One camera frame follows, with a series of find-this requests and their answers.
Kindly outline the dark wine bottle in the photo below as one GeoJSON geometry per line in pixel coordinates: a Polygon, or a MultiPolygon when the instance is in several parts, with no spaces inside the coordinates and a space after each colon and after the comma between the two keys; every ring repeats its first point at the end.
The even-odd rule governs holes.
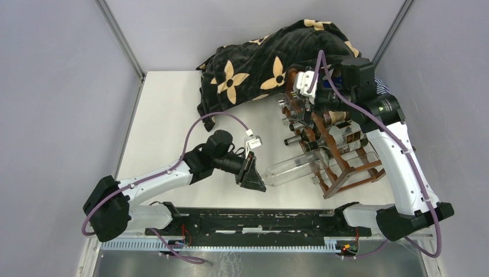
{"type": "Polygon", "coordinates": [[[364,138],[361,140],[353,141],[353,142],[348,143],[348,144],[344,144],[342,146],[338,146],[337,149],[338,149],[339,154],[343,155],[345,153],[349,153],[349,152],[355,151],[357,149],[363,148],[367,144],[368,144],[368,139],[364,138]]]}
{"type": "Polygon", "coordinates": [[[308,136],[306,132],[301,132],[300,134],[284,139],[284,144],[286,146],[290,146],[293,143],[299,143],[299,142],[310,143],[312,141],[315,141],[316,139],[317,138],[315,134],[310,134],[308,136]]]}

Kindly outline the tall clear glass bottle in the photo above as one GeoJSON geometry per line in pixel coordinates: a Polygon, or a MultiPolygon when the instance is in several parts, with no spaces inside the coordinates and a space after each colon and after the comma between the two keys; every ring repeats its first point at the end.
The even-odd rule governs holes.
{"type": "Polygon", "coordinates": [[[280,186],[329,167],[329,154],[316,149],[269,166],[263,174],[265,185],[280,186]]]}

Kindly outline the dark wine bottle front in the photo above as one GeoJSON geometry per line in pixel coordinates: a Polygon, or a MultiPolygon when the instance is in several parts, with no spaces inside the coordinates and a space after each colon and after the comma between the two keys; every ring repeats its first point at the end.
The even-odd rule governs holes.
{"type": "Polygon", "coordinates": [[[348,143],[348,144],[344,144],[342,146],[338,146],[337,149],[338,149],[339,154],[343,155],[345,153],[349,153],[349,152],[355,151],[357,149],[363,148],[367,144],[368,144],[368,139],[364,138],[361,140],[353,141],[353,142],[348,143]]]}

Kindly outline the green wine bottle back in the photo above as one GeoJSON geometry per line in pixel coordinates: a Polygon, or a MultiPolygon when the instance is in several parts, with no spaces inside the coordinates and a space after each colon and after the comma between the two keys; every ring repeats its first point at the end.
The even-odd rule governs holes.
{"type": "MultiPolygon", "coordinates": [[[[347,121],[349,114],[347,112],[341,111],[325,111],[322,115],[322,124],[325,128],[330,128],[331,126],[347,121]]],[[[312,130],[316,130],[317,126],[312,119],[308,121],[301,121],[291,116],[283,119],[283,124],[289,126],[290,131],[296,131],[301,128],[308,127],[312,130]]]]}

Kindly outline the clear bottle black cap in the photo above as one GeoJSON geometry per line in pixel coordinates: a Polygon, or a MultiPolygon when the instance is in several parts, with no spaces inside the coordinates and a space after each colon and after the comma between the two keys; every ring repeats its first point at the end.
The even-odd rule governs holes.
{"type": "MultiPolygon", "coordinates": [[[[331,126],[327,131],[328,134],[334,138],[336,147],[365,138],[365,134],[355,122],[342,122],[338,125],[331,126]]],[[[330,150],[330,146],[328,146],[326,139],[323,137],[310,143],[306,143],[304,148],[306,151],[313,151],[318,148],[326,148],[330,150]]]]}

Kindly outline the blue liquid square bottle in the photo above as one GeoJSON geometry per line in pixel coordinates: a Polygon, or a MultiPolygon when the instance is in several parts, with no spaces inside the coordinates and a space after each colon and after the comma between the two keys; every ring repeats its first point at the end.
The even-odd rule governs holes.
{"type": "MultiPolygon", "coordinates": [[[[337,83],[337,78],[331,77],[332,81],[334,84],[337,83]]],[[[327,89],[331,89],[331,84],[328,81],[328,78],[326,76],[323,76],[322,78],[322,86],[327,89]]]]}

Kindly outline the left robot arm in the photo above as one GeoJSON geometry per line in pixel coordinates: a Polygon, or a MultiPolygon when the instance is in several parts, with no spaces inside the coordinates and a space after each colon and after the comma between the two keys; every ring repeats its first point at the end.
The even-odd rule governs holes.
{"type": "Polygon", "coordinates": [[[233,137],[229,132],[217,130],[205,143],[184,153],[167,167],[128,179],[116,180],[111,175],[101,178],[82,208],[86,215],[83,235],[94,235],[100,242],[113,240],[125,231],[149,228],[174,235],[181,228],[181,219],[174,206],[171,203],[146,205],[144,202],[200,182],[210,177],[215,169],[233,174],[241,188],[265,192],[253,152],[262,145],[262,140],[250,130],[247,134],[249,139],[244,144],[243,154],[231,151],[233,137]]]}

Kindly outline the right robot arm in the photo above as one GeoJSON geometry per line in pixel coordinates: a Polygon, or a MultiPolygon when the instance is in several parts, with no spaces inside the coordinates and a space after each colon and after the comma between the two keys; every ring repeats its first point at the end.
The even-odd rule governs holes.
{"type": "Polygon", "coordinates": [[[434,227],[454,215],[450,203],[440,201],[426,180],[410,142],[404,112],[395,96],[379,90],[374,65],[367,58],[350,58],[340,64],[340,82],[326,69],[324,58],[315,68],[299,71],[293,90],[316,111],[345,111],[359,125],[375,149],[389,180],[394,202],[365,205],[358,202],[341,206],[333,219],[337,234],[348,235],[356,227],[379,230],[385,238],[397,241],[412,233],[434,227]]]}

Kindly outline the wooden wine rack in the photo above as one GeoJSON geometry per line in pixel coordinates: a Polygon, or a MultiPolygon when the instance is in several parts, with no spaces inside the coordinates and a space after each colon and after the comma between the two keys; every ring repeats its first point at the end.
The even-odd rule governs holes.
{"type": "MultiPolygon", "coordinates": [[[[324,149],[329,154],[329,167],[325,167],[323,170],[312,174],[312,182],[321,187],[324,198],[327,199],[343,190],[348,190],[369,182],[377,182],[382,179],[386,175],[385,170],[382,168],[382,163],[377,153],[374,150],[368,150],[368,144],[355,151],[343,155],[339,154],[334,138],[328,134],[327,128],[322,124],[322,115],[326,110],[314,111],[307,99],[294,92],[293,86],[297,72],[298,70],[296,69],[287,71],[285,75],[287,80],[285,82],[284,98],[289,101],[290,107],[293,108],[295,113],[312,111],[312,119],[317,126],[316,130],[305,127],[292,131],[293,136],[301,132],[306,132],[308,136],[315,134],[316,140],[323,137],[326,139],[328,146],[330,146],[330,150],[318,148],[324,149]]],[[[310,152],[304,148],[306,143],[299,142],[293,144],[299,144],[304,153],[310,152]]]]}

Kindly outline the blue striped cloth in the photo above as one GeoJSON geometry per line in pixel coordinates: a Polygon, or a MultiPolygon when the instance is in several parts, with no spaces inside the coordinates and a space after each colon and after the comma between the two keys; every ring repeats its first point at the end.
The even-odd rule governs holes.
{"type": "Polygon", "coordinates": [[[377,84],[377,94],[378,95],[391,94],[388,86],[378,76],[375,76],[374,80],[377,84]]]}

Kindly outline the black floral blanket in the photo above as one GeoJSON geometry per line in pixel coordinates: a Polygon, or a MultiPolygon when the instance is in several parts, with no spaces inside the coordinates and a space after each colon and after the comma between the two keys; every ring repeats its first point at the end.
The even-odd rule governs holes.
{"type": "Polygon", "coordinates": [[[288,71],[313,68],[321,50],[329,68],[362,55],[334,23],[309,19],[259,39],[217,48],[197,67],[201,72],[197,111],[204,117],[205,129],[214,128],[215,112],[284,93],[288,71]]]}

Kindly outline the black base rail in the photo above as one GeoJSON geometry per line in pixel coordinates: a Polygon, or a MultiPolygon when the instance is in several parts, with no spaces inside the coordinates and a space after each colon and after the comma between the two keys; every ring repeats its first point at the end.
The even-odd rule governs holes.
{"type": "Polygon", "coordinates": [[[325,239],[380,240],[365,227],[348,227],[332,209],[244,209],[179,207],[180,215],[158,231],[190,246],[324,246],[325,239]]]}

